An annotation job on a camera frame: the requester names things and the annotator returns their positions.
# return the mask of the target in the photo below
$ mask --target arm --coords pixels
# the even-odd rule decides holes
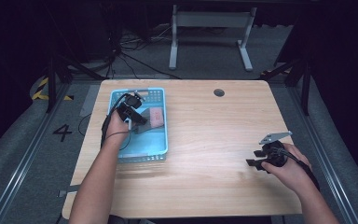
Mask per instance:
[[[103,147],[77,192],[69,223],[107,223],[113,200],[117,154],[127,135],[128,125],[115,111]]]
[[[284,144],[284,148],[310,167],[308,159],[295,146]],[[306,223],[338,223],[321,192],[316,189],[308,175],[295,161],[288,159],[283,167],[276,167],[267,162],[261,165],[276,175],[287,188],[295,192],[301,202]]]

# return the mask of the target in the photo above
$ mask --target gray carpet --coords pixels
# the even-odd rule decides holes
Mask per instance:
[[[161,40],[142,50],[126,52],[159,71],[170,73],[182,79],[254,79],[263,70],[273,68],[290,27],[255,27],[247,45],[253,72],[245,72],[235,41],[242,30],[228,29],[220,35],[213,35],[202,29],[182,31],[179,36],[177,69],[168,69],[171,42]],[[167,78],[136,61],[122,57],[113,63],[114,78]],[[345,223],[337,199],[324,177],[318,162],[315,145],[310,140],[302,115],[295,110],[295,102],[284,87],[284,76],[273,78],[271,89],[282,112],[282,116],[294,135],[295,144],[312,162],[322,193],[341,223]],[[1,223],[54,223],[63,206],[64,198],[57,198],[58,189],[66,189],[71,181],[76,160],[87,129],[88,113],[98,90],[99,82],[76,75],[66,95],[74,100],[62,101],[51,123],[41,139],[32,165],[27,170],[19,190],[8,202],[7,212]],[[0,141],[0,197],[3,194],[22,156],[31,144],[34,134],[45,117],[47,101],[35,100],[33,105],[19,117]],[[358,168],[340,138],[333,121],[328,115],[323,100],[312,82],[310,90],[310,120],[319,135],[328,159],[333,164],[343,188],[358,216]],[[54,134],[63,125],[69,133],[62,141],[60,134]],[[282,217],[273,217],[272,223],[282,223]],[[303,223],[301,215],[285,216],[285,223]]]

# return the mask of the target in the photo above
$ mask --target blue tray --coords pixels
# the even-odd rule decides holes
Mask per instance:
[[[165,91],[162,88],[146,89],[120,89],[114,90],[110,95],[110,108],[115,104],[118,98],[124,93],[134,93],[137,91],[144,97],[142,105],[136,109],[141,114],[150,107],[162,107],[164,116],[164,126],[146,131],[144,133],[131,132],[124,141],[118,153],[118,162],[144,162],[144,161],[164,161],[168,151],[167,134],[167,113],[165,107]]]

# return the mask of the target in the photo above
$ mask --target hand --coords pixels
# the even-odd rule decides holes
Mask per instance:
[[[109,127],[106,131],[105,140],[108,138],[118,138],[119,141],[124,141],[129,134],[129,125],[123,122],[118,112],[115,110],[109,122]]]
[[[293,145],[283,143],[284,148],[297,157],[300,161],[306,163],[310,168],[310,162],[299,150]],[[292,159],[288,158],[283,167],[276,167],[268,162],[261,163],[264,169],[274,174],[281,180],[281,182],[295,193],[301,190],[314,187],[312,180],[308,177],[305,171]]]

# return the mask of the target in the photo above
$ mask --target wrist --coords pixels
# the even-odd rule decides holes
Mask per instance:
[[[294,190],[298,198],[307,199],[309,196],[320,194],[312,181]]]
[[[119,151],[126,137],[127,137],[126,133],[116,133],[112,135],[107,135],[103,142],[103,148],[113,148]]]

